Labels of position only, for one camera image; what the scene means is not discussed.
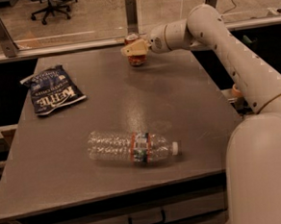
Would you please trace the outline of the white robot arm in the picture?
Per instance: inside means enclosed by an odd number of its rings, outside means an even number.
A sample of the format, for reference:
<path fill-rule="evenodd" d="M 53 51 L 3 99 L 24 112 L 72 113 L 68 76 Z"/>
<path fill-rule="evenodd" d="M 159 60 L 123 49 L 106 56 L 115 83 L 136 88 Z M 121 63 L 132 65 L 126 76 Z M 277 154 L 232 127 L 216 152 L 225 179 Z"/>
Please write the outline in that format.
<path fill-rule="evenodd" d="M 207 4 L 121 51 L 138 56 L 180 48 L 213 50 L 253 110 L 228 141 L 229 224 L 281 224 L 281 74 L 234 37 Z"/>

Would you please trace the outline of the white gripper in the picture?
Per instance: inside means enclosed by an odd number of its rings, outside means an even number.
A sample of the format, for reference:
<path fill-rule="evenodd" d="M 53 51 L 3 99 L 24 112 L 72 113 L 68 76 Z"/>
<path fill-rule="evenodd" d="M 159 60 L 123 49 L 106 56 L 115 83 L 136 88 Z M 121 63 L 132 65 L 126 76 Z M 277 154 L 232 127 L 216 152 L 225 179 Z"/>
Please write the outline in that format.
<path fill-rule="evenodd" d="M 138 56 L 138 55 L 146 55 L 150 49 L 154 53 L 166 53 L 169 51 L 166 44 L 166 25 L 161 25 L 153 28 L 148 36 L 148 43 L 143 38 L 139 38 L 138 40 L 126 44 L 123 48 L 120 49 L 123 56 Z"/>

